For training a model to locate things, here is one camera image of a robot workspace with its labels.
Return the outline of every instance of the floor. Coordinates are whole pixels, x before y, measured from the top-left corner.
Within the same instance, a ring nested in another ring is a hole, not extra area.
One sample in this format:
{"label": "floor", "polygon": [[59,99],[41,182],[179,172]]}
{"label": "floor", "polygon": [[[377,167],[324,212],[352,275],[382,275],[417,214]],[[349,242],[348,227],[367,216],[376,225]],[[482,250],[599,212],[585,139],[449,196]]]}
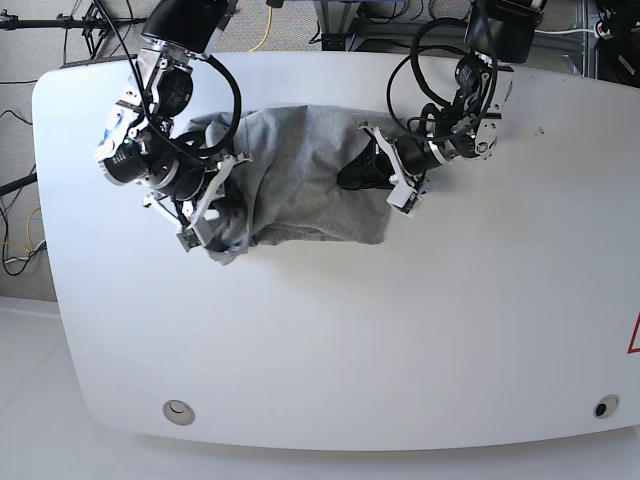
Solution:
{"label": "floor", "polygon": [[55,304],[0,297],[0,478],[636,480],[640,427],[517,445],[321,452],[152,437],[98,424]]}
{"label": "floor", "polygon": [[[408,0],[409,8],[404,18],[417,17],[416,21],[428,20],[426,8],[421,8],[421,1]],[[125,0],[104,0],[105,5],[118,17],[127,17]],[[158,0],[132,1],[133,13],[136,17],[146,17],[153,10]],[[75,17],[84,15],[89,0],[2,0],[0,7],[7,9],[12,15],[21,19],[53,19],[58,14]],[[376,5],[381,14],[389,15],[393,4]],[[461,16],[468,8],[468,0],[437,0],[434,12],[437,16]],[[548,30],[570,28],[575,20],[575,0],[555,0],[546,8],[543,28]],[[255,46],[264,34],[268,10],[264,0],[239,0],[238,10],[230,22],[225,34],[218,43],[217,51],[246,51]],[[135,26],[126,38],[131,51],[140,48],[139,33],[141,25]],[[310,45],[309,39],[316,32],[316,16],[312,2],[290,1],[285,7],[275,12],[271,33],[263,45],[264,50],[319,50],[319,44]],[[35,80],[47,71],[57,69],[66,62],[86,60],[87,50],[84,39],[78,31],[71,31],[66,41],[63,30],[17,30],[0,31],[0,83],[11,81]],[[115,48],[112,38],[101,48],[99,57],[108,56]],[[568,72],[559,57],[533,54],[527,64],[535,68],[544,68]],[[31,118],[31,92],[33,84],[1,85],[0,111],[12,109],[25,119]],[[34,166],[34,150],[31,128],[5,115],[0,118],[0,184],[7,183],[29,173]],[[5,198],[5,204],[13,201],[13,196]],[[24,189],[8,212],[10,225],[10,241],[26,244],[27,218],[39,206],[36,186]],[[33,215],[30,228],[31,239],[36,245],[44,238],[42,220],[39,212]],[[20,255],[20,247],[9,246],[9,255]],[[49,268],[47,253],[39,255],[25,273],[18,277],[10,277],[0,270],[0,295],[55,301],[55,289]]]}

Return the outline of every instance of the round hole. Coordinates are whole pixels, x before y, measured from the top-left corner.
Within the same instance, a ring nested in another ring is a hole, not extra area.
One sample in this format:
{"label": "round hole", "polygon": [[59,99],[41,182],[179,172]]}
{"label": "round hole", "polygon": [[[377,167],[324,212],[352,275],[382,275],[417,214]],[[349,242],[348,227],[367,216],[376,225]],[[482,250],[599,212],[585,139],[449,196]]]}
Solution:
{"label": "round hole", "polygon": [[189,405],[180,400],[169,400],[162,406],[162,413],[171,423],[186,426],[195,420],[195,413]]}
{"label": "round hole", "polygon": [[615,413],[620,405],[620,398],[617,395],[607,395],[593,409],[593,415],[598,419],[609,418]]}

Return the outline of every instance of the gray cloth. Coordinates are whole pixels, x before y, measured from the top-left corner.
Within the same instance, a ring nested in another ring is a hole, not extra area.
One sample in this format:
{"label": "gray cloth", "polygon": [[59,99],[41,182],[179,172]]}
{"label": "gray cloth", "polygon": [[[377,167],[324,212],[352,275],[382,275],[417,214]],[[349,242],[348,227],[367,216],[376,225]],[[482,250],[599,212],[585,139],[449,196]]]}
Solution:
{"label": "gray cloth", "polygon": [[[212,146],[230,120],[230,114],[216,113],[193,120],[190,130],[206,129],[206,144]],[[210,256],[226,265],[257,244],[381,243],[389,192],[345,191],[336,185],[338,172],[369,142],[358,129],[363,121],[388,133],[397,131],[387,115],[335,107],[279,107],[245,114],[233,153],[246,152],[253,162],[236,166],[230,175],[245,205],[234,205],[234,189],[229,188],[234,185],[227,184],[227,198],[215,204],[220,218],[210,222],[215,231],[215,240],[207,246]]]}

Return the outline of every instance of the red warning sign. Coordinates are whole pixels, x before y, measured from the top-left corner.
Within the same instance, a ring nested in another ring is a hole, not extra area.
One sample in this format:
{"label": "red warning sign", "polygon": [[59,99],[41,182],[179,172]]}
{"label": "red warning sign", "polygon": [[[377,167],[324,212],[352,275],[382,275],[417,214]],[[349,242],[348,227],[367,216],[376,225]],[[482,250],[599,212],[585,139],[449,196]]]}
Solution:
{"label": "red warning sign", "polygon": [[629,344],[629,350],[627,353],[640,352],[640,335],[638,335],[638,327],[640,327],[640,314],[636,321],[636,328],[633,329],[633,335],[631,336],[631,343]]}

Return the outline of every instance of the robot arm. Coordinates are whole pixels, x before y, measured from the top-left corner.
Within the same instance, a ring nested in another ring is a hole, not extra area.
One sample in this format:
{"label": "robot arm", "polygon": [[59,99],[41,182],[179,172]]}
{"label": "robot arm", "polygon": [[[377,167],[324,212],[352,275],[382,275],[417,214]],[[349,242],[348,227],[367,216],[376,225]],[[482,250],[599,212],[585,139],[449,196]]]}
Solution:
{"label": "robot arm", "polygon": [[[461,26],[464,22],[440,19],[420,28],[413,38],[410,57],[398,65],[387,87],[389,113],[405,133],[387,138],[378,127],[362,125],[375,149],[364,164],[359,157],[347,165],[338,177],[338,184],[350,190],[390,189],[387,202],[399,212],[413,216],[427,192],[427,171],[458,159],[489,158],[511,92],[514,72],[508,63],[527,60],[545,2],[474,0],[465,37],[470,52],[466,54],[446,46],[420,47],[420,41],[431,29],[440,25]],[[433,92],[420,70],[418,54],[433,48],[463,55],[455,69],[458,90],[452,102]],[[398,70],[409,60],[416,81],[431,102],[424,106],[420,117],[409,119],[405,125],[393,111],[391,85]],[[384,160],[391,168],[380,168]],[[358,182],[358,176],[367,179],[366,185]]]}
{"label": "robot arm", "polygon": [[[224,198],[232,168],[247,160],[221,155],[232,145],[241,113],[240,90],[233,76],[207,54],[226,27],[236,1],[162,0],[142,32],[147,46],[138,54],[129,80],[113,107],[95,159],[116,185],[140,183],[150,189],[143,205],[157,209],[176,225],[186,250],[208,245],[212,231],[205,216]],[[192,60],[209,63],[234,93],[232,125],[223,140],[200,148],[204,133],[171,139],[173,118],[193,93]],[[175,214],[162,204],[170,199]]]}

